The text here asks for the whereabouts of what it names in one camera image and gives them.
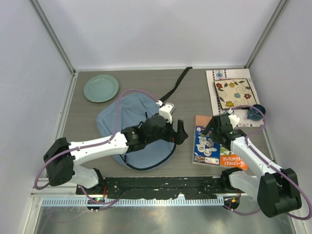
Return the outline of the blue illustrated book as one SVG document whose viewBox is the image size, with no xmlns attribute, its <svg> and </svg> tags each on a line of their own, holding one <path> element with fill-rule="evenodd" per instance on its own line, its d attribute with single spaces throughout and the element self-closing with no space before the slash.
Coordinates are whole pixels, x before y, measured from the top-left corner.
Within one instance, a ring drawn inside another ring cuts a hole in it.
<svg viewBox="0 0 312 234">
<path fill-rule="evenodd" d="M 220 165 L 220 145 L 203 134 L 202 126 L 195 126 L 194 152 L 192 163 L 201 165 Z"/>
</svg>

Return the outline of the orange 78-storey treehouse book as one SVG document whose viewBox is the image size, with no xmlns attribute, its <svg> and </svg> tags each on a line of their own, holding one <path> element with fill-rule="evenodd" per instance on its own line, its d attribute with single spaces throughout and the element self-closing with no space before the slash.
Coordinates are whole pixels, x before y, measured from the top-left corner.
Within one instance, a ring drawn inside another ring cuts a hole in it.
<svg viewBox="0 0 312 234">
<path fill-rule="evenodd" d="M 247 170 L 248 165 L 236 154 L 228 149 L 220 146 L 220 166 L 235 168 L 238 167 L 242 170 Z"/>
</svg>

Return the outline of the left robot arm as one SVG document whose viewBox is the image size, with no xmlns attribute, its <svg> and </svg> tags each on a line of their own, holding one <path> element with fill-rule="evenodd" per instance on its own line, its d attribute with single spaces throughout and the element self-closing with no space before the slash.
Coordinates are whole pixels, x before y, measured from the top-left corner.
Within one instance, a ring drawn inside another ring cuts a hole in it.
<svg viewBox="0 0 312 234">
<path fill-rule="evenodd" d="M 127 127 L 114 136 L 107 136 L 85 142 L 68 142 L 57 139 L 43 157 L 48 184 L 59 186 L 67 182 L 88 189 L 92 194 L 103 191 L 103 177 L 98 169 L 82 166 L 88 161 L 112 155 L 121 155 L 143 150 L 158 140 L 182 144 L 188 138 L 182 120 L 177 122 L 177 130 L 159 114 Z"/>
</svg>

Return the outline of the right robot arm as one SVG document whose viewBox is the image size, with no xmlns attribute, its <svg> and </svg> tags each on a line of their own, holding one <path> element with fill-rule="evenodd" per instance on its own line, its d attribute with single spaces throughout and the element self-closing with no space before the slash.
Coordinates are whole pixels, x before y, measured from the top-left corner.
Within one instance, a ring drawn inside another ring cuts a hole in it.
<svg viewBox="0 0 312 234">
<path fill-rule="evenodd" d="M 300 209 L 302 201 L 296 188 L 298 180 L 294 170 L 283 169 L 265 157 L 242 130 L 235 129 L 238 122 L 239 117 L 235 114 L 213 116 L 203 132 L 238 155 L 253 172 L 253 176 L 250 176 L 241 169 L 233 169 L 220 180 L 221 189 L 227 193 L 234 189 L 245 192 L 257 201 L 267 217 Z"/>
</svg>

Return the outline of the light blue backpack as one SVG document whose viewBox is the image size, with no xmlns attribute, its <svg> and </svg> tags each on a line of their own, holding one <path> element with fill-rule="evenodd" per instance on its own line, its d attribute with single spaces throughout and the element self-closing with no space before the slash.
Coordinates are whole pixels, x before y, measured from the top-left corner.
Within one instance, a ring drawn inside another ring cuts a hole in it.
<svg viewBox="0 0 312 234">
<path fill-rule="evenodd" d="M 189 70 L 189 67 L 184 69 L 175 87 L 160 98 L 162 102 L 167 102 L 166 100 L 175 92 Z M 102 137 L 108 137 L 115 131 L 120 132 L 127 127 L 139 125 L 141 121 L 159 114 L 158 111 L 156 101 L 147 94 L 132 93 L 105 108 L 97 116 L 97 128 Z M 134 171 L 150 171 L 169 161 L 176 146 L 174 143 L 158 140 L 147 145 L 143 150 L 112 157 L 119 164 Z"/>
</svg>

